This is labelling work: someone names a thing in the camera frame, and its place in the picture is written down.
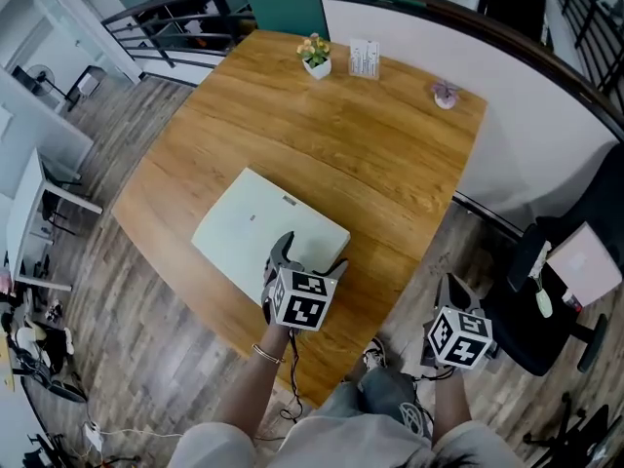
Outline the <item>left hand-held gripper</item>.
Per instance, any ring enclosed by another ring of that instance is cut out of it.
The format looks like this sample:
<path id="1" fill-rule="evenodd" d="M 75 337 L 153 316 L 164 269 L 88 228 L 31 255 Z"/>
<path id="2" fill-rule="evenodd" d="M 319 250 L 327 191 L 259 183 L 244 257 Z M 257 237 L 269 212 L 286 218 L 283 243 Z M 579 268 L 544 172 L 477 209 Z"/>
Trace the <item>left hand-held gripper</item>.
<path id="1" fill-rule="evenodd" d="M 348 259 L 338 260 L 323 273 L 305 269 L 289 259 L 293 239 L 293 231 L 280 237 L 265 262 L 262 313 L 267 324 L 316 332 L 327 316 Z"/>

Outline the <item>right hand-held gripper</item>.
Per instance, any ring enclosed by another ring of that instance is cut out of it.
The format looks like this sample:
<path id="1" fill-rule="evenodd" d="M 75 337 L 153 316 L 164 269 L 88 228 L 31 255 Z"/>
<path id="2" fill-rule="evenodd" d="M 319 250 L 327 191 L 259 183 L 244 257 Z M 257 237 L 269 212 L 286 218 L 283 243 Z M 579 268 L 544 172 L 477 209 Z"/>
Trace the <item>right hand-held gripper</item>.
<path id="1" fill-rule="evenodd" d="M 471 370 L 493 343 L 491 320 L 485 317 L 481 300 L 462 280 L 457 285 L 452 273 L 445 273 L 439 281 L 434 317 L 423 326 L 423 366 Z"/>

